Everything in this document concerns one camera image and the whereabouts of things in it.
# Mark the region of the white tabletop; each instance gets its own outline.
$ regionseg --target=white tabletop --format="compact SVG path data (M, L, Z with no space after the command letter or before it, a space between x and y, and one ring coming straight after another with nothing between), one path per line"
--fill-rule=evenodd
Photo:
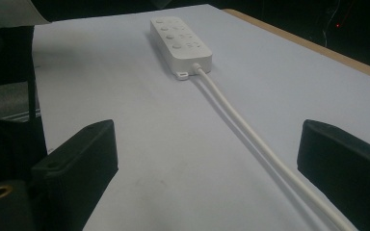
M307 118L370 142L369 76L213 7L38 26L49 151L86 125L116 124L119 172L85 230L328 229L268 174L198 78L175 80L149 32L149 20L166 15L209 46L209 75L294 171Z

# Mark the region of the white cable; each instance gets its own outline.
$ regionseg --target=white cable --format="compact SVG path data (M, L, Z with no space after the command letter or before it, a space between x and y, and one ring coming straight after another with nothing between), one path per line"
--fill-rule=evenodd
M217 98L221 106L227 111L229 116L239 124L240 129L263 151L266 159L270 164L279 170L282 175L286 176L294 186L307 196L340 230L350 231L353 228L338 215L332 208L330 208L324 201L315 194L295 173L293 173L281 159L272 151L272 149L263 141L248 125L248 123L239 115L239 113L230 105L218 87L213 83L211 78L202 70L199 64L193 64L195 73L205 80L207 87Z

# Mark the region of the power outlet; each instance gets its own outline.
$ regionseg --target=power outlet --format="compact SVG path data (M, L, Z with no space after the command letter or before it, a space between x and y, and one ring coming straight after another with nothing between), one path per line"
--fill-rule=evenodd
M151 18L151 34L177 79L187 80L189 75L195 75L195 63L206 73L211 70L212 51L179 17Z

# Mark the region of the brown edge trim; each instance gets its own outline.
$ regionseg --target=brown edge trim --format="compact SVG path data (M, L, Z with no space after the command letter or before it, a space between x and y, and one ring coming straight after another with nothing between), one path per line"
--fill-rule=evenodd
M333 60L336 60L336 61L338 61L338 62L340 62L344 65L347 65L347 66L352 67L356 70L359 70L359 71L361 71L361 72L363 72L367 75L370 75L370 65L363 64L359 61L356 61L356 60L353 60L353 59L348 58L346 56L343 56L343 55L341 55L341 54L339 54L335 51L329 50L329 49L327 49L323 46L315 44L315 43L313 43L311 41L308 41L304 38L300 38L298 36L295 36L293 34L290 34L290 33L286 32L286 31L280 30L277 27L274 27L270 24L267 24L265 22L257 20L257 19L255 19L251 16L248 16L244 13L237 12L233 9L224 9L223 11L226 12L226 13L229 13L229 14L235 16L235 17L238 17L238 18L240 18L240 19L242 19L246 22L249 22L250 24L252 24L254 26L260 27L261 29L264 29L268 32L271 32L271 33L273 33L277 36L280 36L284 39L288 39L290 41L293 41L293 42L295 42L295 43L297 43L297 44L299 44L303 47L306 47L306 48L308 48L310 50L313 50L313 51L315 51L319 54L322 54L322 55L327 56L327 57L329 57Z

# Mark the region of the power strip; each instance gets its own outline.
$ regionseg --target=power strip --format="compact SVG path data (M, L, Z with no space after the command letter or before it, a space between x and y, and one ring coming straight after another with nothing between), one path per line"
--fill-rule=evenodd
M151 34L178 80L197 74L193 64L199 64L206 73L211 70L212 51L179 17L151 18Z

